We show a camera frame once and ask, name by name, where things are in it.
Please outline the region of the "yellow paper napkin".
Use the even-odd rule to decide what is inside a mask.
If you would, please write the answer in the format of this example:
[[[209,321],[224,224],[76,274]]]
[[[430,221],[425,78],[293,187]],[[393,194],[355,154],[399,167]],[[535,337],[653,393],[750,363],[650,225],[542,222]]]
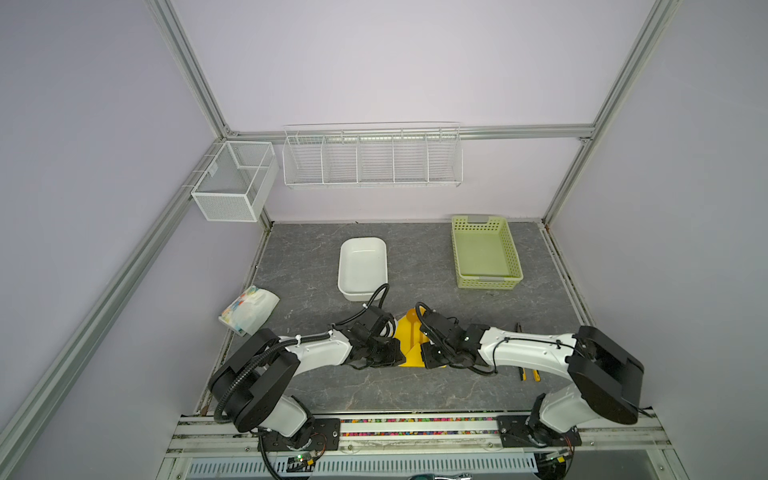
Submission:
[[[416,313],[420,312],[422,316],[425,316],[426,308],[419,307],[415,309]],[[400,351],[405,357],[405,362],[400,364],[400,368],[421,368],[426,369],[421,359],[420,346],[425,342],[430,342],[428,337],[421,331],[421,320],[419,329],[408,328],[402,323],[403,314],[397,319],[394,337],[400,343]]]

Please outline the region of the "white oval plastic tub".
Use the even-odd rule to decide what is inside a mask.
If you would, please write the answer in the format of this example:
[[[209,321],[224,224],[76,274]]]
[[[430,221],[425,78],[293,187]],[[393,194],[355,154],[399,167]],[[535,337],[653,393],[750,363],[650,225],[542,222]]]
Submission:
[[[387,282],[387,246],[384,240],[358,237],[343,242],[337,287],[346,300],[363,302]]]

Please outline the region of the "orange plastic spoon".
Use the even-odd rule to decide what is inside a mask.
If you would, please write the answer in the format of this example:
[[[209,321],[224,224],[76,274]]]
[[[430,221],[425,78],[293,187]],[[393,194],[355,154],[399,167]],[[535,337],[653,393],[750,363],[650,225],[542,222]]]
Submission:
[[[406,325],[408,328],[416,328],[419,329],[420,327],[420,320],[416,313],[415,309],[410,309],[407,311],[405,317],[402,320],[402,323]]]

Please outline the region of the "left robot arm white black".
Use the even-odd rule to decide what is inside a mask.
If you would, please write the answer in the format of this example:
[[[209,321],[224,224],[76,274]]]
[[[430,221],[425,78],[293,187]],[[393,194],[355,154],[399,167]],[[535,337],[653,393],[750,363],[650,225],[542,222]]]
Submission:
[[[208,382],[216,401],[214,421],[240,433],[268,430],[297,437],[311,428],[313,416],[286,394],[295,377],[324,367],[365,370],[404,364],[397,322],[384,310],[389,289],[387,283],[380,285],[360,311],[326,332],[290,337],[263,328],[251,336]]]

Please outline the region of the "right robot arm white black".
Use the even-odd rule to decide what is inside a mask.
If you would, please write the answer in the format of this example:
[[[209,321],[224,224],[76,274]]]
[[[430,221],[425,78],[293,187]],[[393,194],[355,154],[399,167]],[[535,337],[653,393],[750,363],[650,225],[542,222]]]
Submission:
[[[494,376],[502,367],[514,367],[568,380],[557,392],[539,395],[526,417],[502,422],[502,436],[515,447],[574,445],[582,423],[604,419],[634,425],[639,420],[644,366],[596,327],[582,325],[575,333],[550,335],[485,324],[463,328],[422,302],[415,314],[427,338],[421,356],[428,369]]]

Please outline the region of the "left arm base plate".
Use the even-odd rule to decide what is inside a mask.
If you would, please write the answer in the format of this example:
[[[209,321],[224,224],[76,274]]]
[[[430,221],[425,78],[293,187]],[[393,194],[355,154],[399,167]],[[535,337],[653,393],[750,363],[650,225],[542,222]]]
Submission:
[[[296,434],[286,437],[276,431],[262,431],[267,452],[336,451],[341,439],[341,419],[311,418]]]

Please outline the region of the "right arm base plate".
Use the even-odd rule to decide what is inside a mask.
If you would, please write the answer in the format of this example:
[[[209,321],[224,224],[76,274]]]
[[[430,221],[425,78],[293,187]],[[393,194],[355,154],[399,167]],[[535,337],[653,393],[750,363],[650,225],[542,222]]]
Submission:
[[[528,424],[527,415],[500,415],[496,418],[503,448],[577,447],[582,439],[576,428],[558,433],[542,423]]]

